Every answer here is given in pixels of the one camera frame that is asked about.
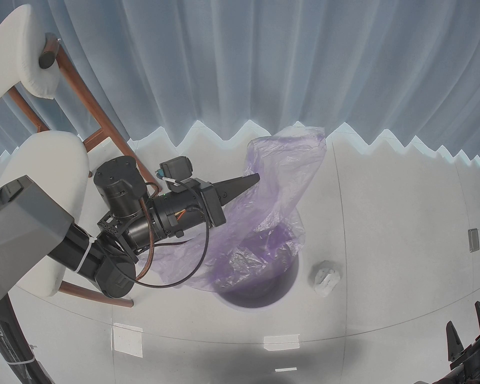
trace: white chair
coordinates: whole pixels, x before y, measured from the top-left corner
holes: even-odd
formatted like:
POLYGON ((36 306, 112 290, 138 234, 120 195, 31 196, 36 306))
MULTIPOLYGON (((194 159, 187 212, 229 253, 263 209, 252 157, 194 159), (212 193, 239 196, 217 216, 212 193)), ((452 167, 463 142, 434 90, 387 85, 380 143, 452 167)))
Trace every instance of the white chair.
MULTIPOLYGON (((75 222, 78 222, 90 173, 87 148, 93 148, 107 136, 103 129, 100 129, 82 143, 81 139, 73 133, 48 130, 48 127, 15 89, 14 85, 21 82, 28 92, 37 97, 54 97, 60 79, 60 71, 56 61, 47 69, 40 68, 38 58, 44 51, 45 45, 45 31, 36 19, 31 5, 27 4, 16 8, 0 24, 0 49, 2 51, 0 56, 0 67, 2 68, 0 96, 8 92, 14 102, 37 127, 37 133, 28 138, 12 154, 0 175, 0 186, 27 175, 65 209, 75 219, 75 222)), ((64 54, 63 62, 64 65, 70 63, 66 54, 64 54)), ((77 82, 83 84, 78 73, 75 70, 72 71, 73 75, 77 76, 77 82)), ((84 92, 91 96, 86 86, 84 92)), ((96 108, 96 112, 105 115, 99 106, 96 108)), ((120 137, 118 139, 116 136, 116 141, 121 141, 124 147, 127 146, 115 127, 109 120, 108 122, 111 125, 109 131, 115 131, 114 133, 120 137)), ((126 150, 129 151, 129 155, 133 154, 129 147, 126 150)), ((64 273, 63 265, 46 256, 24 275, 17 285, 39 297, 52 296, 61 291, 99 302, 125 307, 133 305, 131 300, 110 299, 100 292, 62 281, 64 273)))

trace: curtain fold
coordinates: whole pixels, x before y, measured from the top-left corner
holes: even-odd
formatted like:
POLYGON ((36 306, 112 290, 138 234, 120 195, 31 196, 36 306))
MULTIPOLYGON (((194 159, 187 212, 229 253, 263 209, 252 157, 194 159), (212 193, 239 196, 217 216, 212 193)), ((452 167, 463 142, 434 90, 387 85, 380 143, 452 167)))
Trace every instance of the curtain fold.
MULTIPOLYGON (((3 20, 23 1, 0 3, 3 20)), ((391 130, 452 155, 480 152, 475 0, 30 0, 120 133, 159 126, 178 145, 196 120, 222 139, 347 122, 368 144, 391 130)), ((26 95, 52 129, 99 127, 68 85, 26 95)), ((0 150, 32 126, 0 102, 0 150)))

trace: floor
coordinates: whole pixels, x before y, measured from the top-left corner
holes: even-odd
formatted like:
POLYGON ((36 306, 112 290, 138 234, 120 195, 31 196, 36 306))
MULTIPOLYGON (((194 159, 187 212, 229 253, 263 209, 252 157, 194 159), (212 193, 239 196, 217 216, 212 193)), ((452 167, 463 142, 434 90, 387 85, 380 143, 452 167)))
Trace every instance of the floor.
MULTIPOLYGON (((221 143, 194 126, 179 148, 157 130, 132 143, 150 169, 190 157, 194 175, 241 175, 247 142, 264 135, 246 124, 221 143)), ((403 148, 385 131, 367 146, 346 124, 327 138, 327 155, 298 205, 307 232, 298 284, 266 312, 235 311, 189 287, 135 286, 131 309, 58 293, 10 296, 37 359, 57 383, 431 383, 449 372, 445 325, 464 345, 479 334, 480 163, 433 152, 417 138, 403 148), (311 287, 318 264, 342 276, 326 298, 311 287)), ((119 155, 92 151, 95 169, 119 155)), ((79 225, 96 233, 105 209, 89 180, 79 225)), ((65 280, 89 287, 67 271, 65 280)), ((146 282, 159 282, 150 273, 146 282)), ((0 381, 16 383, 0 360, 0 381)))

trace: purple plastic bag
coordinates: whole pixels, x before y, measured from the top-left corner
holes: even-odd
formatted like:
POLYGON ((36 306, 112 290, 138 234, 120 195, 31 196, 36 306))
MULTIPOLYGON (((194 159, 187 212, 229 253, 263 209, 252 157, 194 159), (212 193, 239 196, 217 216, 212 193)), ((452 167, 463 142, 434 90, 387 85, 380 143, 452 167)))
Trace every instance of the purple plastic bag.
MULTIPOLYGON (((226 292, 285 272, 304 244, 305 231, 295 206, 326 153, 323 130, 288 127, 252 140, 244 175, 260 181, 224 207, 227 222, 211 228, 208 252, 197 273, 184 284, 226 292)), ((202 232, 179 246, 158 247, 152 270, 166 284, 187 276, 202 255, 202 232)), ((143 262, 147 253, 139 256, 143 262)))

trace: chair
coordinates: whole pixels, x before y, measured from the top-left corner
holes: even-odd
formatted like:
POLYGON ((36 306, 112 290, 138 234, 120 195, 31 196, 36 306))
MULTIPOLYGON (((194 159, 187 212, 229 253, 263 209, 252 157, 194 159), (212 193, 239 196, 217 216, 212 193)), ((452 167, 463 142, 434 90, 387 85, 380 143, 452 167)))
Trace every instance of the chair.
MULTIPOLYGON (((16 8, 0 24, 0 48, 0 96, 8 92, 37 127, 37 133, 12 154, 0 175, 0 185, 26 174, 78 222, 87 179, 91 177, 87 151, 108 137, 122 153, 137 160, 139 170, 147 181, 155 180, 101 109, 56 37, 45 34, 31 5, 16 8), (39 58, 45 53, 53 54, 53 59, 47 68, 41 68, 39 58), (34 96, 53 98, 60 73, 101 127, 83 143, 72 133, 50 131, 15 88, 15 84, 21 82, 34 96)), ((60 291, 113 305, 133 306, 132 300, 110 299, 100 292, 62 281, 64 273, 63 265, 46 256, 17 285, 39 297, 52 296, 60 291)))

